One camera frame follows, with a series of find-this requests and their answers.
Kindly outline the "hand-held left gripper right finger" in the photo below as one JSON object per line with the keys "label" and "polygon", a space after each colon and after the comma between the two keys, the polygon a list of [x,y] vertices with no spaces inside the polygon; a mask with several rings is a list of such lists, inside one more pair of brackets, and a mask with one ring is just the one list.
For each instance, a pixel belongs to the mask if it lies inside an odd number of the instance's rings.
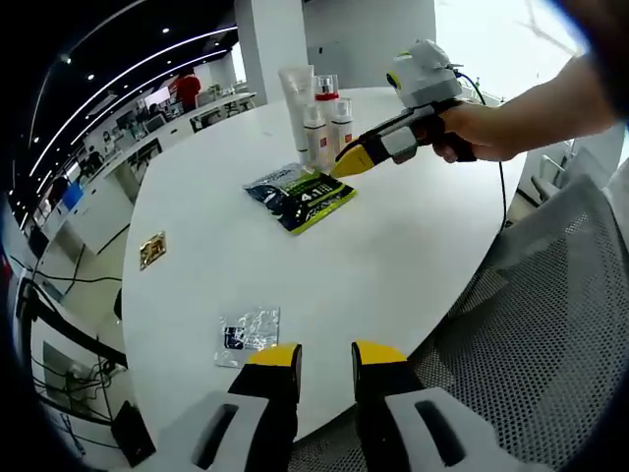
{"label": "hand-held left gripper right finger", "polygon": [[370,471],[514,471],[493,427],[441,388],[425,388],[397,349],[352,343],[357,434]]}

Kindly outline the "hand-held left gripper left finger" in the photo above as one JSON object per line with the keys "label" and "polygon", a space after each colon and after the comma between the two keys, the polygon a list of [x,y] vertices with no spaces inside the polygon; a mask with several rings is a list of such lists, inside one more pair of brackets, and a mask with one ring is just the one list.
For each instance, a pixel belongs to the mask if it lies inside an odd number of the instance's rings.
{"label": "hand-held left gripper left finger", "polygon": [[286,471],[298,431],[302,345],[253,354],[228,390],[214,390],[162,431],[158,471]]}

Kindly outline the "person's right hand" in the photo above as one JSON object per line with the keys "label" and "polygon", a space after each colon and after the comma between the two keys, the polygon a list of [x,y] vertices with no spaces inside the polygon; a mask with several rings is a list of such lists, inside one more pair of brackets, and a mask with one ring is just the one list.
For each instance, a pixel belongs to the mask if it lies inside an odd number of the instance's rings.
{"label": "person's right hand", "polygon": [[512,146],[509,127],[500,107],[463,103],[439,114],[445,133],[453,133],[471,145],[476,159],[507,161],[519,151]]}

